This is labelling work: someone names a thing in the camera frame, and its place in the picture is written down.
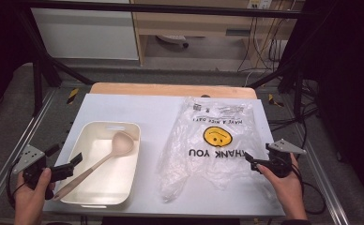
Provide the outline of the white chair base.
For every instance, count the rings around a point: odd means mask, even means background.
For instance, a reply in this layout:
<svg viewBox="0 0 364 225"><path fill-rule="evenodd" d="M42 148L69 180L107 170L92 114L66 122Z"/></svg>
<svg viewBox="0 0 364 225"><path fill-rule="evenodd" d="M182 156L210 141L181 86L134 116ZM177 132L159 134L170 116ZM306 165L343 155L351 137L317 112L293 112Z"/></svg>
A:
<svg viewBox="0 0 364 225"><path fill-rule="evenodd" d="M184 36L158 36L162 41L181 45L183 48L188 48L189 44Z"/></svg>

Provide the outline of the white cabinet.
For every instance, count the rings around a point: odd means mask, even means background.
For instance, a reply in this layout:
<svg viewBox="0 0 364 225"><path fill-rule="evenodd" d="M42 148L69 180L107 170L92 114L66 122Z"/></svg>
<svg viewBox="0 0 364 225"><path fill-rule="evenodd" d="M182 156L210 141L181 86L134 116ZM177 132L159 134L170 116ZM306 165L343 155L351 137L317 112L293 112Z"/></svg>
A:
<svg viewBox="0 0 364 225"><path fill-rule="evenodd" d="M139 58L130 12L33 8L47 52L55 58Z"/></svg>

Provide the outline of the person's left hand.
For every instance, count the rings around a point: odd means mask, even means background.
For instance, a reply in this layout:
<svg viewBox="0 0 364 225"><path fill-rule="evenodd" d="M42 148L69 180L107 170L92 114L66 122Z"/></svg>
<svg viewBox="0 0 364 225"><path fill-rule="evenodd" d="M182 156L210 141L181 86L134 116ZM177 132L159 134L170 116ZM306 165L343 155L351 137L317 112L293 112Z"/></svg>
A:
<svg viewBox="0 0 364 225"><path fill-rule="evenodd" d="M23 174L18 174L15 192L15 218L14 225L41 225L42 210L45 202L45 192L47 188L54 189L51 183L52 171L45 168L35 189L24 184Z"/></svg>

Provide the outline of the cream plastic bin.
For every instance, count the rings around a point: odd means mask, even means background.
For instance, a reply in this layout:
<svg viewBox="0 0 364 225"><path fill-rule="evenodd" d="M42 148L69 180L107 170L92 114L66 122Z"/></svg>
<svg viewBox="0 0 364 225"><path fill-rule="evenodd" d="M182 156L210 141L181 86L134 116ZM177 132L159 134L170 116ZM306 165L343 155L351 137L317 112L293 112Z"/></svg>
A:
<svg viewBox="0 0 364 225"><path fill-rule="evenodd" d="M57 191L107 156L112 151L112 138L118 131L126 132L133 138L132 150L122 157L108 159L59 201L83 207L105 208L118 205L129 197L141 137L139 126L133 123L94 121L86 124L70 152L72 158L82 154L83 160L74 168L71 177L59 183Z"/></svg>

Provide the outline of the white table board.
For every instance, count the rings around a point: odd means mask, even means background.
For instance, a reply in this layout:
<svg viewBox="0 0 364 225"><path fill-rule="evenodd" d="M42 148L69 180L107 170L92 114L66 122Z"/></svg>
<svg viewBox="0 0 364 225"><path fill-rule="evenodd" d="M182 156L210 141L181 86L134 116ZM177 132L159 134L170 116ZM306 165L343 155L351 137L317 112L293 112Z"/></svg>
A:
<svg viewBox="0 0 364 225"><path fill-rule="evenodd" d="M188 179L179 197L166 202L159 195L159 158L186 97L88 94L74 120L57 159L68 162L70 152L83 127L94 121L133 123L141 130L140 151L129 197L118 205L83 207L61 201L48 201L46 213L95 215L106 217L200 217L254 218L279 217L283 211L271 184L258 172L253 177L237 178L225 189L217 189L200 176ZM264 144L273 141L258 99L230 99L233 103L252 101L256 124Z"/></svg>

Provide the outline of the light wooden desk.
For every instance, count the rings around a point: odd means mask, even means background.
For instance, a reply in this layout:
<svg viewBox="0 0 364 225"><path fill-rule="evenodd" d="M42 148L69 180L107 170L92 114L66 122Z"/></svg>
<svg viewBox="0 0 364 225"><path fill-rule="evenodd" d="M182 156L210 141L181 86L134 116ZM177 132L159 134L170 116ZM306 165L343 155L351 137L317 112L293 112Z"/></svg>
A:
<svg viewBox="0 0 364 225"><path fill-rule="evenodd" d="M249 0L129 0L132 4L172 6L247 8ZM271 10L300 11L305 0L272 0ZM288 40L294 19L244 18L229 16L138 13L132 14L139 60L144 61L150 36L232 37L242 38L255 68L265 66L265 51L270 41Z"/></svg>

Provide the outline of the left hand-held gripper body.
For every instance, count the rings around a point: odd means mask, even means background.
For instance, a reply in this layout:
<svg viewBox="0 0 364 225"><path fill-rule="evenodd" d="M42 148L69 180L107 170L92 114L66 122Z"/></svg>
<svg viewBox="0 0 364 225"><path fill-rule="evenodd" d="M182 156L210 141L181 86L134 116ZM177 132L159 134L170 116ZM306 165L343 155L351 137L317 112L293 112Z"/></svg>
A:
<svg viewBox="0 0 364 225"><path fill-rule="evenodd" d="M46 160L50 155L49 151L41 151L32 145L27 145L12 172L14 174L23 173L25 184L29 188L35 189L42 170L47 167Z"/></svg>

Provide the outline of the black metal frame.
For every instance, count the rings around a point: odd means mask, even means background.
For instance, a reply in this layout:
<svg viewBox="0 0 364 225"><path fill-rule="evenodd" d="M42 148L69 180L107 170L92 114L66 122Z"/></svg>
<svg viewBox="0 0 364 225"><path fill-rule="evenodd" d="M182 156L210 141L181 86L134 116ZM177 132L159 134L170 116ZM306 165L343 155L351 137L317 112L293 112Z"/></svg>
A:
<svg viewBox="0 0 364 225"><path fill-rule="evenodd" d="M243 9L232 7L194 7L194 6L172 6L172 5L153 5L153 4L123 4L123 3L104 3L104 2L77 2L77 1L56 1L56 0L13 0L11 5L17 15L23 30L28 35L32 44L32 50L36 57L34 65L36 108L40 108L38 99L40 98L40 71L39 64L44 66L44 77L50 86L59 86L60 77L55 70L66 72L69 76L78 81L92 85L95 82L83 75L75 72L61 62L50 56L44 47L39 31L33 27L35 24L27 16L26 11L30 8L45 9L71 9L71 10L91 10L91 11L116 11L116 12L138 12L138 13L162 13L162 14L191 14L191 15L211 15L211 16L229 16L229 17L252 17L252 18L282 18L312 20L317 17L315 12L309 11L281 11L271 9Z"/></svg>

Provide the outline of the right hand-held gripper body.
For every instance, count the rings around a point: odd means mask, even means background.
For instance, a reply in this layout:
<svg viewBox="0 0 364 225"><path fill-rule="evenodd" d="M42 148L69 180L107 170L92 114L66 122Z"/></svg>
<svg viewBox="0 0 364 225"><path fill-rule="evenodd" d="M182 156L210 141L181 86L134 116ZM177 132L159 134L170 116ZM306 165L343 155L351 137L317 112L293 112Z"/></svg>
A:
<svg viewBox="0 0 364 225"><path fill-rule="evenodd" d="M291 153L307 154L307 151L298 146L280 139L273 143L267 143L265 149L268 151L270 164L267 168L279 178L286 177L292 171Z"/></svg>

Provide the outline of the beige ladle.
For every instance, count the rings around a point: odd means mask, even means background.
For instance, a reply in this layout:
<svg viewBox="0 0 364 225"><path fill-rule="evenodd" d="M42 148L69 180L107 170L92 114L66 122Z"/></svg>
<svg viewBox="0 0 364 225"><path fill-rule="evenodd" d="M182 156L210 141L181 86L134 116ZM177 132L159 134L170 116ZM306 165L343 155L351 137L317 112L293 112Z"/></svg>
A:
<svg viewBox="0 0 364 225"><path fill-rule="evenodd" d="M122 157L129 153L134 145L134 140L126 132L118 131L112 138L112 151L102 158L100 161L95 163L92 167L82 172L79 176L74 178L68 184L60 188L53 196L54 201L59 201L63 197L67 196L73 189L79 186L94 170L101 166L110 158Z"/></svg>

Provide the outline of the clear smiley plastic bag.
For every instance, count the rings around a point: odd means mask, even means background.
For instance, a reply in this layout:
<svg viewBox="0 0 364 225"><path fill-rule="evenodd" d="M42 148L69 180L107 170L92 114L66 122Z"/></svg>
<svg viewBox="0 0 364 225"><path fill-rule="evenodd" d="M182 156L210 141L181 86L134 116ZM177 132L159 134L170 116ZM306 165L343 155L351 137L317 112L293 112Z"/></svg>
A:
<svg viewBox="0 0 364 225"><path fill-rule="evenodd" d="M237 178L251 179L247 154L267 158L252 101L187 97L159 158L159 195L166 202L175 200L192 176L217 189Z"/></svg>

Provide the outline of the yellow black floor tape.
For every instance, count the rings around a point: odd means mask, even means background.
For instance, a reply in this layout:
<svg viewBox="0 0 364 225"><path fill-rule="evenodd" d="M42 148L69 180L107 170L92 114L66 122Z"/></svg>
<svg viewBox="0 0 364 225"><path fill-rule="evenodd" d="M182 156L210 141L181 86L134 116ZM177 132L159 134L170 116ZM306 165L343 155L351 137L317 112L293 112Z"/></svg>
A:
<svg viewBox="0 0 364 225"><path fill-rule="evenodd" d="M282 102L276 101L272 94L268 94L268 103L269 103L269 105L276 105L278 107L284 107L284 104Z"/></svg>
<svg viewBox="0 0 364 225"><path fill-rule="evenodd" d="M67 104L72 104L79 92L79 88L73 88L68 96Z"/></svg>

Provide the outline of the person's right hand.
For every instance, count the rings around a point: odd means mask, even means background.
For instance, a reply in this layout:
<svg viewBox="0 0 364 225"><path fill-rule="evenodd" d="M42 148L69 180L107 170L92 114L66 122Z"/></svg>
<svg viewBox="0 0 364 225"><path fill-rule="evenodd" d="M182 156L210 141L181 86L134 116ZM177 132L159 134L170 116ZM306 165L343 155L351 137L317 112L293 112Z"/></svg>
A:
<svg viewBox="0 0 364 225"><path fill-rule="evenodd" d="M308 219L303 202L302 186L298 176L290 172L279 178L266 166L259 165L260 173L271 183L281 203L286 219Z"/></svg>

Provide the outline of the aluminium rail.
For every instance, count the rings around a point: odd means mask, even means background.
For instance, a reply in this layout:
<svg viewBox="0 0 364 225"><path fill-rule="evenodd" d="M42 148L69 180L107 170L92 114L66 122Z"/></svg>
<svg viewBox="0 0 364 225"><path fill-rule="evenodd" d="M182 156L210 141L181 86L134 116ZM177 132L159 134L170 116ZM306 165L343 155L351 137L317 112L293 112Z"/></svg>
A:
<svg viewBox="0 0 364 225"><path fill-rule="evenodd" d="M8 169L11 167L12 163L20 156L24 148L32 140L43 117L50 108L50 105L53 101L53 97L55 96L56 92L57 92L56 88L49 89L49 91L47 92L42 101L43 106L37 112L36 115L32 116L29 119L29 123L23 129L23 133L20 135L19 140L11 148L0 147L0 155L2 150L5 150L5 155L7 156L7 159L1 165L1 170L0 170L0 198L6 189L6 185L8 184L8 179L7 179Z"/></svg>
<svg viewBox="0 0 364 225"><path fill-rule="evenodd" d="M301 130L297 132L299 139L304 141L304 134ZM349 225L349 219L346 216L343 207L331 185L330 180L324 170L320 160L314 152L309 139L306 139L307 161L310 164L313 176L317 182L318 187L322 191L326 200L326 207L331 215L335 225Z"/></svg>

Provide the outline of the white power strip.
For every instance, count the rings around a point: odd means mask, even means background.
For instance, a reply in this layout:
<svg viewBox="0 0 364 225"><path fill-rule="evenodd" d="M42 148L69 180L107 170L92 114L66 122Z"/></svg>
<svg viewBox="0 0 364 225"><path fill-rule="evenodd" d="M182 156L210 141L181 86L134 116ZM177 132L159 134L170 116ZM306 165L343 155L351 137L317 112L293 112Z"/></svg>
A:
<svg viewBox="0 0 364 225"><path fill-rule="evenodd" d="M249 0L247 8L253 9L269 9L272 0Z"/></svg>

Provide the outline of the wooden table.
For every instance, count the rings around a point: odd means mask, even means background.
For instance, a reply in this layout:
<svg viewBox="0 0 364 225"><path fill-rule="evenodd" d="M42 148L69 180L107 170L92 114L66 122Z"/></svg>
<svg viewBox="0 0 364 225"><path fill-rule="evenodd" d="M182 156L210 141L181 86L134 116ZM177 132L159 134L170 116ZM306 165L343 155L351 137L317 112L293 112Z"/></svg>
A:
<svg viewBox="0 0 364 225"><path fill-rule="evenodd" d="M252 88L222 85L97 82L90 94L257 99Z"/></svg>

